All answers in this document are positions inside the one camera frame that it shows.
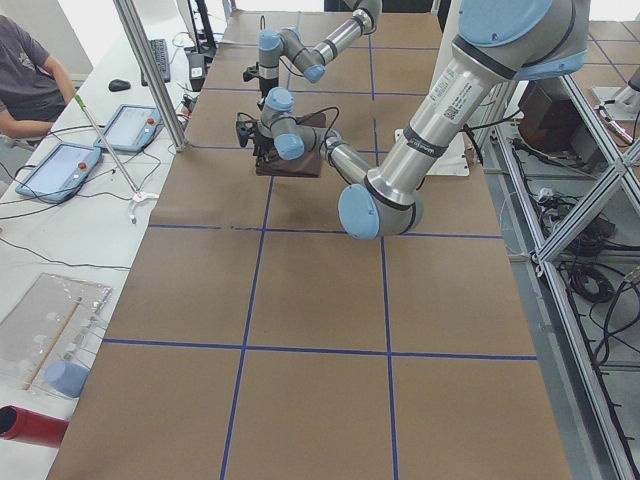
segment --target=wooden stick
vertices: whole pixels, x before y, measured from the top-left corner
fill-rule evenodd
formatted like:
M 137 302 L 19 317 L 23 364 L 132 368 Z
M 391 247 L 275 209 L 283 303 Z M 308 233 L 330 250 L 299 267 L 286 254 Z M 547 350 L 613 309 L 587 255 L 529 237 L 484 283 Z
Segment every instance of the wooden stick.
M 69 322 L 71 321 L 71 317 L 73 317 L 73 315 L 76 313 L 76 310 L 80 306 L 80 303 L 82 303 L 82 297 L 76 298 L 75 304 L 73 305 L 73 307 L 71 307 L 71 310 L 69 310 L 69 313 L 67 313 L 67 316 L 62 321 L 60 328 L 58 328 L 58 331 L 51 339 L 51 342 L 49 343 L 49 346 L 47 347 L 47 349 L 42 353 L 42 358 L 40 358 L 40 361 L 38 362 L 36 367 L 33 369 L 33 372 L 31 372 L 31 375 L 29 375 L 29 378 L 27 378 L 27 380 L 22 385 L 23 390 L 29 390 L 29 387 L 31 387 L 31 384 L 38 376 L 38 373 L 40 373 L 40 370 L 42 369 L 44 362 L 47 361 L 47 358 L 49 357 L 51 350 L 53 350 L 53 347 L 55 347 L 56 343 L 58 343 L 58 340 L 60 340 L 60 337 L 62 336 L 62 332 L 64 332 L 64 329 L 67 328 L 67 325 L 69 325 Z

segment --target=table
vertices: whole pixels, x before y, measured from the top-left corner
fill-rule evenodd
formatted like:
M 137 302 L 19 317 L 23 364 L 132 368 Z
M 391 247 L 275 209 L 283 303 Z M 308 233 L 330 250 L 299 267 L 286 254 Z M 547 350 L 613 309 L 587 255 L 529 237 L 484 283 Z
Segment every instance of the table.
M 570 478 L 482 170 L 429 179 L 423 223 L 371 242 L 326 166 L 256 177 L 233 125 L 259 18 L 231 19 L 49 480 Z M 266 22 L 314 44 L 345 18 Z M 285 77 L 295 111 L 338 104 L 379 161 L 439 41 L 384 15 L 319 84 Z
M 181 48 L 172 45 L 172 39 L 182 31 L 184 31 L 184 25 L 177 14 L 174 20 L 164 19 L 155 22 L 147 31 L 149 38 L 167 40 L 170 55 L 175 51 L 171 66 L 172 82 L 167 84 L 167 88 L 176 106 L 182 99 L 184 87 L 188 85 L 186 56 Z M 107 85 L 114 78 L 129 80 L 132 88 L 117 93 L 109 92 Z M 89 75 L 79 94 L 100 124 L 106 123 L 120 104 L 153 105 L 148 88 L 140 84 L 140 70 L 124 35 L 115 42 L 105 58 Z M 54 131 L 87 124 L 86 117 L 73 102 L 56 122 Z M 64 141 L 84 145 L 93 144 L 97 137 L 90 129 L 60 133 L 59 136 Z M 28 163 L 36 164 L 57 142 L 56 138 L 51 137 L 42 141 Z M 167 132 L 161 131 L 146 152 L 156 158 L 140 155 L 131 160 L 127 169 L 136 182 L 141 182 L 153 171 L 144 185 L 144 190 L 160 192 L 175 153 Z M 80 194 L 90 196 L 110 192 L 130 198 L 131 190 L 124 177 L 118 172 L 109 173 L 114 167 L 113 160 L 105 154 L 102 164 L 91 174 L 91 177 L 97 178 L 83 186 Z M 23 171 L 20 178 L 24 178 L 25 175 L 26 172 Z M 14 193 L 14 188 L 15 185 L 7 190 L 1 202 L 20 199 Z M 5 217 L 40 210 L 48 205 L 37 201 L 3 204 L 0 205 L 0 217 L 3 218 L 0 220 L 0 228 L 2 228 L 0 235 L 14 244 L 68 263 L 88 262 L 129 267 L 146 229 L 154 202 L 147 202 L 136 208 L 138 218 L 136 225 L 129 221 L 127 205 L 126 201 L 106 195 L 92 198 L 77 196 L 41 214 L 4 220 Z M 0 318 L 4 318 L 10 312 L 41 272 L 47 272 L 112 287 L 113 294 L 101 314 L 108 320 L 128 275 L 128 271 L 123 269 L 70 268 L 53 265 L 41 261 L 31 253 L 17 250 L 6 244 L 0 244 L 0 265 L 2 269 L 0 289 L 3 292 L 0 299 Z M 71 417 L 76 405 L 73 400 L 15 391 L 3 387 L 2 382 L 0 382 L 0 403 L 15 404 L 59 418 Z M 56 453 L 57 450 L 46 447 L 3 442 L 0 448 L 3 475 L 7 478 L 23 480 L 43 479 Z

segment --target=gray t-shirt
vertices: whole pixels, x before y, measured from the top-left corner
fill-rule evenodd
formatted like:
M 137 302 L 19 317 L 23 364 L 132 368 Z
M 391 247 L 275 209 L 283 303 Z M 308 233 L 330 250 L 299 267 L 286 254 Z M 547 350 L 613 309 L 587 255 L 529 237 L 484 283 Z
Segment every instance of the gray t-shirt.
M 65 103 L 55 80 L 40 67 L 49 57 L 13 20 L 0 15 L 0 112 L 16 120 L 54 121 Z

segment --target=person's arm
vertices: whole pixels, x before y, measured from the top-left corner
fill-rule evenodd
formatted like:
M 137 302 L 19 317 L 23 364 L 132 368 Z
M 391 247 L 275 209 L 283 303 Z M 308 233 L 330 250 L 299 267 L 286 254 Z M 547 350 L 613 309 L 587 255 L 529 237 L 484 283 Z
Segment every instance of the person's arm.
M 0 132 L 11 138 L 43 137 L 49 133 L 52 126 L 53 122 L 16 120 L 8 110 L 0 112 Z
M 42 68 L 51 75 L 58 84 L 58 89 L 60 90 L 60 93 L 62 93 L 65 103 L 68 104 L 73 100 L 73 97 L 76 94 L 76 89 L 73 86 L 71 77 L 69 77 L 69 73 L 64 66 L 54 56 L 49 55 L 42 65 Z

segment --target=white table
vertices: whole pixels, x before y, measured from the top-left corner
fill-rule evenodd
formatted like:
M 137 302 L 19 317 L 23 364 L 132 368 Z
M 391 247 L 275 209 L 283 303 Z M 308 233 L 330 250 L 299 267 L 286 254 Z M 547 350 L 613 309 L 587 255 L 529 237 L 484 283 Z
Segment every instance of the white table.
M 171 83 L 166 84 L 172 103 L 178 106 L 184 87 L 188 87 L 188 62 L 182 48 L 173 46 L 172 40 L 185 30 L 182 20 L 164 20 L 147 27 L 149 38 L 165 38 L 169 55 L 173 57 L 171 65 Z M 180 42 L 185 36 L 179 36 Z M 107 89 L 110 80 L 126 79 L 131 82 L 130 90 L 112 93 Z M 119 38 L 96 66 L 79 91 L 95 120 L 105 124 L 116 108 L 125 103 L 153 105 L 148 87 L 140 83 L 140 70 L 127 39 Z M 53 130 L 87 125 L 88 121 L 75 102 L 72 102 L 56 122 Z M 97 138 L 93 130 L 61 133 L 64 141 L 91 145 Z M 59 140 L 53 137 L 45 139 L 29 164 L 37 164 Z M 171 139 L 163 130 L 146 151 L 159 160 L 139 155 L 127 164 L 127 170 L 140 184 L 143 178 L 160 165 L 143 186 L 146 192 L 159 193 L 169 172 L 175 153 Z M 122 156 L 126 161 L 130 156 Z M 115 162 L 103 155 L 102 163 L 91 173 L 95 177 L 115 168 Z M 19 178 L 24 178 L 23 171 Z M 18 200 L 22 197 L 14 192 L 15 182 L 4 194 L 0 203 Z M 80 190 L 82 195 L 110 192 L 122 197 L 131 197 L 131 189 L 124 176 L 116 171 L 89 181 Z M 137 224 L 132 224 L 127 216 L 128 202 L 112 196 L 83 198 L 76 196 L 70 201 L 44 213 L 11 220 L 1 220 L 1 238 L 16 245 L 28 247 L 52 259 L 67 263 L 91 263 L 101 265 L 130 266 L 135 258 L 139 244 L 148 224 L 149 215 L 155 201 L 139 205 L 135 214 Z M 0 218 L 19 215 L 47 207 L 37 200 L 0 205 Z M 28 288 L 40 273 L 52 273 L 67 277 L 101 283 L 113 288 L 113 293 L 101 312 L 108 320 L 113 313 L 122 292 L 128 272 L 126 270 L 97 269 L 89 267 L 71 268 L 64 265 L 47 263 L 29 252 L 12 248 L 0 243 L 0 319 L 4 318 L 20 301 Z M 70 418 L 76 402 L 58 399 L 33 391 L 21 391 L 7 387 L 0 379 L 0 406 L 16 405 L 58 418 Z M 2 477 L 20 480 L 44 479 L 53 463 L 56 449 L 31 446 L 13 441 L 0 441 L 0 465 Z

